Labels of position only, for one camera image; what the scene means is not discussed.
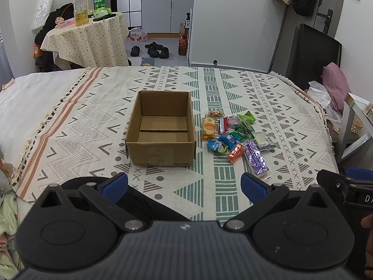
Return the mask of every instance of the snack pile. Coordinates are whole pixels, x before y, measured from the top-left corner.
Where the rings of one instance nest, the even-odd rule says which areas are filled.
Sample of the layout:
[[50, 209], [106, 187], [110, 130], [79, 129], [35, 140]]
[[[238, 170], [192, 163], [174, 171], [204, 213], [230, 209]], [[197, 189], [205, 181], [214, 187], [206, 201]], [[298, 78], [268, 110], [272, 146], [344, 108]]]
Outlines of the snack pile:
[[247, 111], [244, 115], [227, 115], [223, 110], [210, 110], [202, 119], [202, 140], [207, 141], [209, 151], [229, 152], [228, 159], [235, 163], [244, 156], [250, 172], [260, 179], [271, 176], [261, 152], [274, 149], [275, 144], [263, 131], [255, 132], [251, 125], [256, 121]]

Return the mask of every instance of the bottle with yellow liquid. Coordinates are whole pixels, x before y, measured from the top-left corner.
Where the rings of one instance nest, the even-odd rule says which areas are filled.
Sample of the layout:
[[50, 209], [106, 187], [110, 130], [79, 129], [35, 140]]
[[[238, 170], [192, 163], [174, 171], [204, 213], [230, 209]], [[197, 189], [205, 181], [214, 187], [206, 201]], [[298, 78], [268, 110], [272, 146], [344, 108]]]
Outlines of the bottle with yellow liquid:
[[77, 26], [89, 23], [88, 0], [74, 0], [74, 16]]

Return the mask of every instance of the pack of water bottles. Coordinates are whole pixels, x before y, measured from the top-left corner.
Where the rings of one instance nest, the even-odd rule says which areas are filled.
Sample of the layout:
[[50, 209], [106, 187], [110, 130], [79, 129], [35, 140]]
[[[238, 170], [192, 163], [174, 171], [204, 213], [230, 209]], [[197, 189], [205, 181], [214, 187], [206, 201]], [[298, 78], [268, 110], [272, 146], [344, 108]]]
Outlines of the pack of water bottles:
[[135, 42], [142, 42], [148, 40], [148, 33], [142, 30], [142, 27], [135, 27], [130, 32], [131, 40]]

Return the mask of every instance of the cardboard box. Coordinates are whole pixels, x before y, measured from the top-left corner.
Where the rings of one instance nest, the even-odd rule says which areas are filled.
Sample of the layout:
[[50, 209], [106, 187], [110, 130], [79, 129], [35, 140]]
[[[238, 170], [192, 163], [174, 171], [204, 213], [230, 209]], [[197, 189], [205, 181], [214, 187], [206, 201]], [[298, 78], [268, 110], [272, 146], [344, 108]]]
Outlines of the cardboard box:
[[134, 165], [190, 166], [196, 146], [189, 92], [137, 93], [126, 135]]

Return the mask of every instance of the patterned blanket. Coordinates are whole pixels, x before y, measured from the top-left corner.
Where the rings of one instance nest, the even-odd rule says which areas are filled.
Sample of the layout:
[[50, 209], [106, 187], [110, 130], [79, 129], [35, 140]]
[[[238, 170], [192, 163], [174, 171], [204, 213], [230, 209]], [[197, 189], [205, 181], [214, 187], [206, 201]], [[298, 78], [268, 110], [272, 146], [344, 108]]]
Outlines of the patterned blanket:
[[[336, 171], [329, 135], [314, 105], [271, 74], [189, 67], [109, 67], [87, 70], [41, 124], [13, 177], [17, 195], [34, 203], [51, 183], [74, 177], [129, 176], [129, 184], [191, 220], [227, 220], [249, 207], [240, 188], [243, 160], [212, 154], [201, 139], [201, 118], [223, 108], [250, 110], [276, 148], [263, 154], [272, 177], [291, 189], [316, 182], [320, 169]], [[191, 167], [140, 167], [126, 158], [124, 140], [141, 89], [189, 91], [197, 134]]]

